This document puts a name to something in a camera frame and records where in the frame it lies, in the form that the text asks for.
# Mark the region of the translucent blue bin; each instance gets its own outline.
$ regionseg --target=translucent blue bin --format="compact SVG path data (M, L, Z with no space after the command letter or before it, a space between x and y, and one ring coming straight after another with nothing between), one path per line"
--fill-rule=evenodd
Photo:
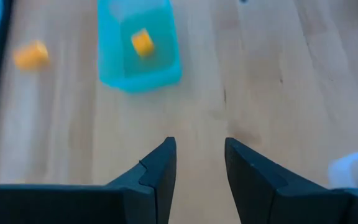
M332 188L358 188L358 152L334 161L328 177Z
M98 0L99 78L129 93L180 81L181 63L169 0ZM139 57L131 42L146 28L155 44L152 55Z

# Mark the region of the orange block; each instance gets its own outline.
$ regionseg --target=orange block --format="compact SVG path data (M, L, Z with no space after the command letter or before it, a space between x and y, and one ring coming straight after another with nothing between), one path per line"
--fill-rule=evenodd
M48 50L44 43L34 43L16 50L13 53L16 66L23 70L35 70L49 63Z
M132 36L132 44L141 57L146 57L154 51L153 41L146 29L142 29Z

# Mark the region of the light wood surface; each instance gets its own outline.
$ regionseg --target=light wood surface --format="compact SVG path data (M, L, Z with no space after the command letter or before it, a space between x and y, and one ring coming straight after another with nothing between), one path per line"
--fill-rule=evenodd
M142 95L98 80L96 1L17 0L0 91L0 183L106 184L167 136L178 147L170 223L239 223L232 136L328 186L358 151L358 0L172 0L179 85ZM12 51L45 41L51 66Z

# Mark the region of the table surface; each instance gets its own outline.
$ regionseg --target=table surface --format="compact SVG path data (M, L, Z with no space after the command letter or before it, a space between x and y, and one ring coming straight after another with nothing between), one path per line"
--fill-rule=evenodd
M358 151L358 0L172 0L179 85L127 95L98 80L89 0L17 0L0 87L0 183L106 184L167 136L170 223L239 223L224 164L235 137L328 186ZM35 39L51 65L16 69Z

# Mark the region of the blue object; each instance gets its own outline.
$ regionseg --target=blue object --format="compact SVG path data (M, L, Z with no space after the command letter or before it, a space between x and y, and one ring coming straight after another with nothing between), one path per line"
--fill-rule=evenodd
M333 161L328 177L332 188L358 188L358 152Z
M174 138L107 185L0 185L0 223L167 224L176 180Z
M113 88L138 93L178 83L182 76L169 0L98 0L99 78ZM133 34L146 29L152 55L139 57Z

